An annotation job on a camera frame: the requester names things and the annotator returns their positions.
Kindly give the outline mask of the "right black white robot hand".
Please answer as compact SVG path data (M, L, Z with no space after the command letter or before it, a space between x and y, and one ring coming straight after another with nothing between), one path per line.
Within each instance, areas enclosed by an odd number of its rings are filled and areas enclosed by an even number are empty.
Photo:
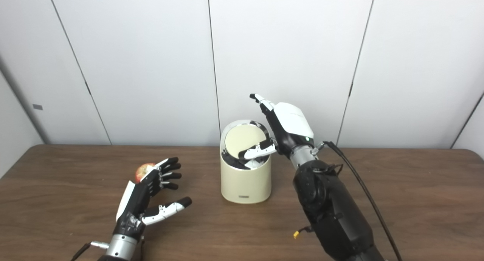
M313 130L301 109L284 102L274 104L259 94L252 93L250 98L259 104L271 127L273 137L240 151L238 153L240 159L249 160L275 152L290 158L296 147L315 147Z

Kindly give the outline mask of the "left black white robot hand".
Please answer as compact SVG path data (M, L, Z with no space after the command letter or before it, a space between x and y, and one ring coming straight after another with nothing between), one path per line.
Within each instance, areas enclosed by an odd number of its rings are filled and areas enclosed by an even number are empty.
M135 181L129 181L116 213L114 235L129 237L137 242L143 237L147 225L158 223L184 210L192 204L184 197L164 205L149 207L150 201L163 189L177 190L171 179L180 179L178 157L166 158L159 163L144 163L135 171Z

